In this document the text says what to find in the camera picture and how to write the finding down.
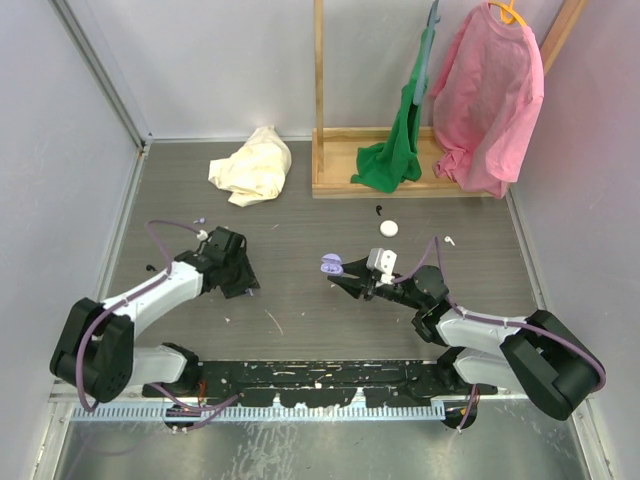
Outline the purple earbud charging case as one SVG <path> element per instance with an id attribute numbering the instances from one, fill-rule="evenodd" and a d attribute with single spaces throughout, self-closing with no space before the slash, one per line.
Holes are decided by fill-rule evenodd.
<path id="1" fill-rule="evenodd" d="M 329 276 L 341 276 L 344 273 L 341 257 L 335 253 L 325 254 L 321 258 L 320 270 Z"/>

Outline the cream cloth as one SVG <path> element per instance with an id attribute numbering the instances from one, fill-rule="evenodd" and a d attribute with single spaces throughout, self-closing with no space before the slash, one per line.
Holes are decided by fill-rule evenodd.
<path id="1" fill-rule="evenodd" d="M 291 152 L 274 126 L 263 126 L 231 156 L 211 160 L 208 181 L 230 193 L 229 203 L 248 207 L 280 195 L 291 163 Z"/>

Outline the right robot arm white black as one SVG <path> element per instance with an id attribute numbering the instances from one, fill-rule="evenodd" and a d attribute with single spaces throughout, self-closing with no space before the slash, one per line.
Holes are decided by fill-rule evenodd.
<path id="1" fill-rule="evenodd" d="M 605 384 L 602 363 L 552 313 L 499 317 L 465 309 L 450 299 L 441 270 L 421 265 L 408 275 L 394 267 L 391 250 L 374 249 L 345 263 L 326 254 L 321 270 L 355 299 L 379 297 L 409 307 L 412 324 L 427 343 L 444 347 L 437 380 L 459 394 L 482 385 L 525 394 L 547 416 L 567 419 Z"/>

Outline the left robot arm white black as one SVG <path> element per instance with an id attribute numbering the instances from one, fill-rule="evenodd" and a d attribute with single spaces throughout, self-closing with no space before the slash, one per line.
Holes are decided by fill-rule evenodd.
<path id="1" fill-rule="evenodd" d="M 180 305 L 212 290 L 227 299 L 259 286 L 244 235 L 224 227 L 192 228 L 199 245 L 176 256 L 132 289 L 95 301 L 78 300 L 70 309 L 50 361 L 50 371 L 75 387 L 87 412 L 131 386 L 149 385 L 165 395 L 188 396 L 201 381 L 198 356 L 175 343 L 139 347 L 137 338 Z"/>

